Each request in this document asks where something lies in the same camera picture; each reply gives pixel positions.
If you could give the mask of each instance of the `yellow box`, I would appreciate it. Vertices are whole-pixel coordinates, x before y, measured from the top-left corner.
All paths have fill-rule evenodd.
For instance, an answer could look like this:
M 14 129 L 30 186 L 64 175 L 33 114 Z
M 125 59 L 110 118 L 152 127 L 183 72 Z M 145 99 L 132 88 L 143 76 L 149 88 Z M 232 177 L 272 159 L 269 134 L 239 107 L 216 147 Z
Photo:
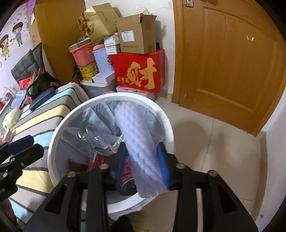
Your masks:
M 78 69 L 80 70 L 83 79 L 87 81 L 92 81 L 92 78 L 99 73 L 97 68 L 96 62 L 91 62 L 86 66 L 79 66 Z

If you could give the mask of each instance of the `door lock plate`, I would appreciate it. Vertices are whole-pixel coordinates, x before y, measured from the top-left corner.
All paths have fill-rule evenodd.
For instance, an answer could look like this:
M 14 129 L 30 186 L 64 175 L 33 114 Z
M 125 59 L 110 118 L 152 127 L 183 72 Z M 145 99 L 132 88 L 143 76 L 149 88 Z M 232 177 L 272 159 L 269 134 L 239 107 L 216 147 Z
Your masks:
M 185 0 L 186 7 L 194 7 L 193 0 Z

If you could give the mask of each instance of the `yellow dress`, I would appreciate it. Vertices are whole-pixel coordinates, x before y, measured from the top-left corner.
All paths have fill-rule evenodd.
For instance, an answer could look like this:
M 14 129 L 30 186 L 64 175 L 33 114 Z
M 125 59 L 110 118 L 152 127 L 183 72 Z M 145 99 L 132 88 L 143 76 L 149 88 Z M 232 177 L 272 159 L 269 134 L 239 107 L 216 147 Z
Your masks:
M 7 54 L 9 53 L 9 48 L 8 48 L 8 45 L 4 45 L 3 48 L 2 48 L 2 57 L 6 56 Z

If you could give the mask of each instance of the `striped bedsheet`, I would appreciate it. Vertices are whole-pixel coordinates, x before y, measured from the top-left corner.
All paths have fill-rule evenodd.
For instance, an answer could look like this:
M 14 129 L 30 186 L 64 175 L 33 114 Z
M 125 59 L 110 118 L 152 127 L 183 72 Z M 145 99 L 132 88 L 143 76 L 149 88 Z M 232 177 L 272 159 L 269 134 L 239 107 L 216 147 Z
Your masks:
M 56 90 L 56 94 L 35 111 L 31 112 L 26 106 L 12 128 L 15 134 L 13 141 L 32 135 L 35 144 L 42 145 L 45 151 L 41 159 L 23 170 L 23 175 L 16 182 L 18 191 L 9 198 L 21 227 L 54 189 L 47 166 L 47 153 L 54 130 L 71 110 L 88 99 L 78 84 L 69 83 Z

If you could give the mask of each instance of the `metal bolt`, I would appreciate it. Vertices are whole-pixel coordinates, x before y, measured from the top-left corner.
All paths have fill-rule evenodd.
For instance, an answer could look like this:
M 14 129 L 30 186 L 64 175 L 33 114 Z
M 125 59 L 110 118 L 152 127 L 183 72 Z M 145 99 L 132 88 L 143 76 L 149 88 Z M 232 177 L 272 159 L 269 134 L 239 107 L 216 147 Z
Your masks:
M 103 163 L 102 165 L 99 166 L 100 169 L 108 169 L 109 165 L 107 163 Z
M 67 177 L 75 177 L 75 176 L 76 176 L 76 172 L 71 171 L 67 173 Z
M 186 167 L 186 165 L 183 163 L 177 163 L 176 164 L 176 168 L 178 168 L 178 169 L 184 169 L 185 167 Z
M 208 171 L 208 174 L 209 174 L 210 176 L 217 176 L 217 172 L 216 172 L 215 170 L 209 170 L 209 171 Z

